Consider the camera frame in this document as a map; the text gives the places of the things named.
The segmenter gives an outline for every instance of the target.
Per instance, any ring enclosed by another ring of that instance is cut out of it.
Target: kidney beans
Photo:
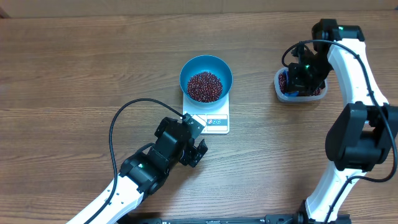
[[[286,76],[283,73],[281,73],[278,76],[278,80],[279,80],[279,89],[283,94],[285,94],[285,92],[286,92]]]
[[[311,96],[319,96],[319,95],[321,95],[321,88],[317,88],[312,94],[311,94]]]
[[[210,103],[220,98],[223,84],[216,75],[210,72],[201,72],[189,79],[187,92],[196,101]]]

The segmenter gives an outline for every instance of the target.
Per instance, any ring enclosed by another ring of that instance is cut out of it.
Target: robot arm
[[[388,105],[377,87],[366,58],[360,27],[339,26],[334,19],[321,19],[312,28],[312,37],[318,41],[305,42],[313,42],[317,54],[314,55],[308,48],[305,50],[302,44],[292,51],[293,56],[298,57],[298,63],[289,65],[291,81],[287,84],[287,92],[312,93],[322,86],[329,72],[335,70],[345,108],[326,136],[325,150],[330,162],[315,191],[292,219],[294,224],[324,223],[347,179],[365,176],[376,164],[386,160],[391,148],[386,127],[369,96],[358,60],[342,47],[326,41],[344,45],[360,56],[376,102],[385,113],[394,138],[398,132],[398,109]],[[367,123],[374,128],[373,131],[363,131]],[[347,223],[346,217],[344,220],[338,219],[338,210],[357,181],[354,179],[348,183],[332,208],[328,223]]]
[[[94,199],[86,208],[72,218],[68,224],[82,224],[87,221],[108,199],[113,186],[112,182],[107,188]],[[118,184],[116,186],[116,195],[112,198],[111,204],[91,222],[94,223],[115,223],[123,215],[134,210],[144,198],[144,193],[139,193],[135,189],[138,185],[128,177],[118,175]]]
[[[365,64],[376,101],[379,105],[388,103],[386,97],[384,97],[380,92],[369,67],[365,52],[365,42],[360,41],[359,39],[348,38],[337,42],[355,51],[359,56],[361,56],[361,59]],[[348,103],[356,102],[362,102],[364,105],[372,106],[373,102],[369,97],[368,88],[365,83],[361,66],[353,55],[337,45],[331,45],[327,57],[330,65],[336,72],[341,94],[343,96],[344,106]]]
[[[91,223],[115,223],[134,210],[148,195],[154,194],[165,183],[174,165],[195,167],[205,155],[207,146],[203,139],[194,146],[206,123],[198,116],[185,114],[182,123],[176,119],[164,118],[156,129],[156,143],[150,143],[127,158],[118,174],[118,184],[111,202]],[[111,194],[112,182],[69,224],[86,222],[104,204]]]
[[[365,43],[359,39],[343,39],[337,42],[347,46],[360,55],[365,64],[376,101],[380,105],[388,103],[387,99],[380,92],[380,89],[374,81],[372,71],[366,58]],[[344,106],[347,104],[354,104],[356,102],[362,102],[364,105],[372,106],[373,102],[368,95],[368,89],[358,61],[349,52],[337,45],[330,46],[327,57],[330,65],[336,72],[341,94],[343,96]],[[361,169],[338,170],[335,163],[330,161],[314,193],[312,193],[305,201],[305,208],[307,210],[308,217],[318,222],[323,222],[329,211],[330,205],[333,203],[347,178],[356,175],[365,176],[366,172],[363,172]],[[348,184],[347,188],[345,188],[345,191],[340,196],[330,215],[329,222],[337,219],[337,213],[341,204],[344,202],[357,181],[358,179],[353,180]]]

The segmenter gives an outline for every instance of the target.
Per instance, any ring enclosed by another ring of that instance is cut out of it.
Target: wooden table
[[[326,132],[343,109],[332,72],[327,96],[277,101],[273,78],[292,44],[320,18],[359,25],[376,81],[398,105],[398,13],[295,12],[0,20],[0,223],[65,223],[113,177],[111,119],[125,102],[155,98],[182,110],[178,76],[212,54],[231,67],[231,132],[206,135],[195,168],[177,165],[134,213],[161,218],[261,217],[293,213],[328,162]],[[118,167],[172,113],[127,108],[114,130]],[[392,153],[370,177],[389,173]],[[398,178],[360,181],[341,212],[355,223],[396,223]]]

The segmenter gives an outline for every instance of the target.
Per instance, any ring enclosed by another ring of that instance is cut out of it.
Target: white scale
[[[192,100],[183,95],[183,114],[197,115],[206,122],[202,134],[228,134],[229,133],[229,93],[208,108],[192,103]]]

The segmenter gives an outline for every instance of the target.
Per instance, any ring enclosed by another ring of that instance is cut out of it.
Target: plastic container
[[[283,67],[283,68],[279,69],[279,71],[276,72],[275,78],[274,78],[276,96],[278,97],[279,101],[281,101],[283,103],[301,103],[301,102],[320,100],[323,97],[325,97],[326,92],[328,91],[328,80],[327,79],[325,79],[324,89],[321,90],[321,94],[318,96],[287,96],[287,95],[283,94],[279,88],[279,74],[281,74],[283,72],[288,73],[289,69],[287,67]]]
[[[211,72],[220,79],[221,84],[223,84],[223,91],[221,92],[220,98],[216,101],[210,103],[203,103],[192,99],[187,93],[187,86],[189,79],[201,72]],[[216,106],[218,104],[223,105],[226,95],[232,88],[232,72],[228,65],[220,58],[212,55],[201,55],[194,57],[189,60],[184,67],[182,67],[180,74],[180,86],[184,95],[195,105],[202,108],[209,108]]]

